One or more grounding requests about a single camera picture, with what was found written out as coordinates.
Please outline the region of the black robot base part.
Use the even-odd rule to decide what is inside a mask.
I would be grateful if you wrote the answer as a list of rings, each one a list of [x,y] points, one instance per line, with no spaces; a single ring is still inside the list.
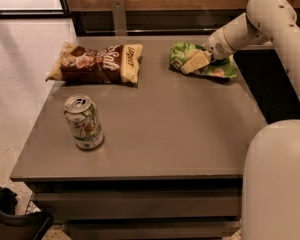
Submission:
[[[41,240],[53,225],[53,216],[46,211],[16,215],[16,194],[0,187],[0,240]]]

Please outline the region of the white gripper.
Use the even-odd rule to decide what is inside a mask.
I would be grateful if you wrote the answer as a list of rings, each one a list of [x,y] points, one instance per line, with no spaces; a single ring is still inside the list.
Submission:
[[[204,47],[208,52],[202,50],[197,51],[181,67],[182,73],[189,74],[209,65],[211,58],[213,60],[223,60],[235,53],[227,43],[222,29],[212,33],[204,43]]]

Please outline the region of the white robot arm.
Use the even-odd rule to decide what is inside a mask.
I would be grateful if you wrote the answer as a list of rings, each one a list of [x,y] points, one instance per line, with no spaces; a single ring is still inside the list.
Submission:
[[[270,74],[253,93],[267,125],[251,141],[242,187],[241,240],[300,240],[300,28],[287,0],[248,0],[215,31],[196,67],[234,55],[243,74]]]

